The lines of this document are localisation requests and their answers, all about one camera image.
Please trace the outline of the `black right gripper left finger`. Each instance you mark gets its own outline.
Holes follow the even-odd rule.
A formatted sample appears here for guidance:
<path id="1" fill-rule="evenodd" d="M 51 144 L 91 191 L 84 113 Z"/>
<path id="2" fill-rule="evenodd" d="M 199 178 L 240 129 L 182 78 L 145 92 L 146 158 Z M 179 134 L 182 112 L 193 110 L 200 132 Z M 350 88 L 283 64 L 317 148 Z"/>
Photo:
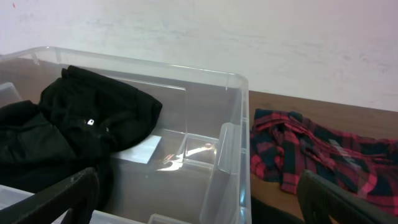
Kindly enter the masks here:
<path id="1" fill-rule="evenodd" d="M 1 223 L 89 223 L 99 195 L 99 179 L 92 167 L 1 210 Z"/>

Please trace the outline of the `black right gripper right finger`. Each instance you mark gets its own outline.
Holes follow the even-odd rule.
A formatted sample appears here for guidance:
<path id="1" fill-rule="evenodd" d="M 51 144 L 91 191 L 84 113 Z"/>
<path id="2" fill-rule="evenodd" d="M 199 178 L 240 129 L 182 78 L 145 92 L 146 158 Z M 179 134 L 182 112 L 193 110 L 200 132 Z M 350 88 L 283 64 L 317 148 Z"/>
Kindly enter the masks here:
<path id="1" fill-rule="evenodd" d="M 397 217 L 309 170 L 301 173 L 297 198 L 305 223 L 397 224 Z"/>

